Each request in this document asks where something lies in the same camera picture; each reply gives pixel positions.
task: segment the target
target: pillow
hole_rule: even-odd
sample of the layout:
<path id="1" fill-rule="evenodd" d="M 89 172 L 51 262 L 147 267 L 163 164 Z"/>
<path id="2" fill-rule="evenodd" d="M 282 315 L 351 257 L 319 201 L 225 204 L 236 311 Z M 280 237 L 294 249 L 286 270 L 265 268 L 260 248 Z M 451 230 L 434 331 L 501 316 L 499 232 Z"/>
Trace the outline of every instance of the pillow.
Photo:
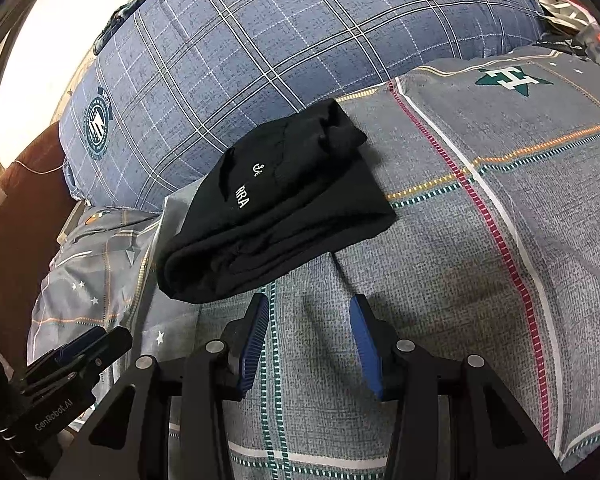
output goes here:
<path id="1" fill-rule="evenodd" d="M 60 137 L 76 198 L 149 212 L 258 124 L 541 34 L 536 0 L 142 0 L 128 10 L 98 42 Z"/>

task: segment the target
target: orange dashed line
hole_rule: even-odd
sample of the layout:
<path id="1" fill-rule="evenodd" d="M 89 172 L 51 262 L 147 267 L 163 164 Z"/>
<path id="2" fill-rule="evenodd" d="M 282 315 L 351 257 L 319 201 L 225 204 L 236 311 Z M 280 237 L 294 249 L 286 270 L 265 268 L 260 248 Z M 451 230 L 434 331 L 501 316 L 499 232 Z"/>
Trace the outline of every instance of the orange dashed line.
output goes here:
<path id="1" fill-rule="evenodd" d="M 122 316 L 122 314 L 124 314 L 123 312 L 119 312 L 117 314 L 111 314 L 110 316 L 107 316 L 106 319 L 104 321 L 110 321 L 111 319 L 115 319 L 118 316 Z M 102 325 L 102 323 L 104 322 L 101 319 L 92 319 L 91 317 L 75 317 L 73 319 L 60 319 L 59 317 L 48 317 L 47 319 L 44 319 L 42 321 L 38 321 L 35 319 L 32 319 L 31 322 L 38 324 L 38 325 L 44 325 L 45 323 L 51 323 L 51 322 L 58 322 L 58 323 L 78 323 L 81 321 L 90 321 L 92 323 L 95 323 L 97 325 Z"/>
<path id="2" fill-rule="evenodd" d="M 343 95 L 342 97 L 337 97 L 336 101 L 341 103 L 344 101 L 351 101 L 352 99 L 358 99 L 361 97 L 367 97 L 369 95 L 373 95 L 378 91 L 377 88 L 371 88 L 367 90 L 361 90 L 359 92 L 354 92 L 353 94 Z"/>
<path id="3" fill-rule="evenodd" d="M 556 139 L 548 140 L 547 142 L 542 142 L 540 144 L 536 144 L 534 146 L 527 146 L 526 148 L 520 148 L 515 152 L 507 153 L 507 155 L 503 156 L 479 156 L 474 159 L 472 164 L 474 166 L 482 163 L 482 162 L 508 162 L 513 158 L 517 158 L 520 155 L 529 155 L 531 153 L 540 152 L 542 150 L 546 150 L 548 148 L 552 148 L 557 146 L 558 144 L 563 144 L 567 140 L 577 139 L 578 137 L 585 137 L 591 134 L 595 134 L 600 132 L 600 124 L 596 126 L 592 126 L 590 128 L 586 128 L 584 130 L 578 130 L 577 132 L 573 132 L 567 134 L 565 136 L 557 137 Z M 463 173 L 469 173 L 468 168 L 462 168 Z M 444 184 L 445 182 L 449 182 L 454 180 L 455 176 L 452 173 L 446 174 L 445 176 L 441 176 L 439 178 L 435 178 L 433 180 L 429 180 L 428 182 L 424 182 L 422 184 L 418 184 L 417 186 L 410 187 L 409 189 L 405 189 L 404 191 L 399 191 L 396 193 L 389 193 L 386 197 L 388 200 L 393 200 L 395 198 L 403 198 L 405 196 L 409 196 L 411 194 L 417 193 L 419 191 L 424 191 L 430 189 L 432 187 L 438 186 L 439 184 Z"/>
<path id="4" fill-rule="evenodd" d="M 507 162 L 512 158 L 516 158 L 520 155 L 528 155 L 530 153 L 546 150 L 547 148 L 552 148 L 554 146 L 557 146 L 558 144 L 562 144 L 567 140 L 577 139 L 578 137 L 584 137 L 598 132 L 600 132 L 600 124 L 598 124 L 597 126 L 586 128 L 585 130 L 579 130 L 577 132 L 573 132 L 572 134 L 558 137 L 557 139 L 548 140 L 547 142 L 542 142 L 541 144 L 536 144 L 535 146 L 521 148 L 520 150 L 516 150 L 515 152 L 508 153 L 504 156 L 479 156 L 475 159 L 474 164 L 478 162 Z"/>

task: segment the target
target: black folded cloth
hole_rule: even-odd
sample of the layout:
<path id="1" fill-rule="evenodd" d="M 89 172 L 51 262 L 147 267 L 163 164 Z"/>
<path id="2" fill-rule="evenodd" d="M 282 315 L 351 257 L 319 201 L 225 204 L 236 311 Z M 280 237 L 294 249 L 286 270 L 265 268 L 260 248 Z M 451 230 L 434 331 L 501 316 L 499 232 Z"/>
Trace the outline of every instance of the black folded cloth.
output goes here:
<path id="1" fill-rule="evenodd" d="M 365 141 L 333 99 L 251 130 L 202 181 L 158 255 L 160 289 L 221 300 L 385 231 L 395 213 L 358 153 Z"/>

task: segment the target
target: black clamp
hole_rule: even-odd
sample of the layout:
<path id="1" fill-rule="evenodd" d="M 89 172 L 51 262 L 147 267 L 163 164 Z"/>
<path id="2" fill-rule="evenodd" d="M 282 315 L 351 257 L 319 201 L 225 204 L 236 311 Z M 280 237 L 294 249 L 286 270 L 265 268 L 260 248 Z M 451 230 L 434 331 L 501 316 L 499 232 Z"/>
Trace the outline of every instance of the black clamp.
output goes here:
<path id="1" fill-rule="evenodd" d="M 234 478 L 222 402 L 253 386 L 269 323 L 269 301 L 255 294 L 241 319 L 189 357 L 140 356 L 91 414 L 53 471 L 52 480 L 166 480 L 171 398 L 182 396 L 182 474 Z"/>
<path id="2" fill-rule="evenodd" d="M 377 319 L 363 294 L 349 305 L 363 374 L 380 400 L 398 400 L 385 480 L 435 480 L 438 396 L 448 396 L 453 480 L 559 480 L 564 473 L 489 364 L 431 356 Z"/>
<path id="3" fill-rule="evenodd" d="M 128 330 L 94 327 L 49 351 L 10 381 L 12 413 L 0 435 L 30 472 L 49 474 L 60 457 L 56 435 L 95 402 L 100 373 L 130 348 Z"/>

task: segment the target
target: cable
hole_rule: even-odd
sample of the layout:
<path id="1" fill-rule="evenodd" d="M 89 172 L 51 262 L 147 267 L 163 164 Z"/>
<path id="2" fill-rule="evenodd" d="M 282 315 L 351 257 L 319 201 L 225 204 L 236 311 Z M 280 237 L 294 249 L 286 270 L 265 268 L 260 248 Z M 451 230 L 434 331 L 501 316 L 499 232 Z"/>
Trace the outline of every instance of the cable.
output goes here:
<path id="1" fill-rule="evenodd" d="M 14 162 L 17 162 L 18 164 L 20 164 L 25 170 L 30 171 L 31 173 L 35 173 L 36 175 L 46 175 L 49 173 L 53 173 L 54 171 L 58 171 L 58 170 L 62 170 L 62 167 L 64 166 L 64 163 L 62 163 L 60 166 L 58 166 L 57 168 L 53 168 L 52 170 L 49 171 L 36 171 L 36 170 L 32 170 L 29 166 L 27 166 L 26 164 L 20 162 L 19 160 L 14 160 Z"/>

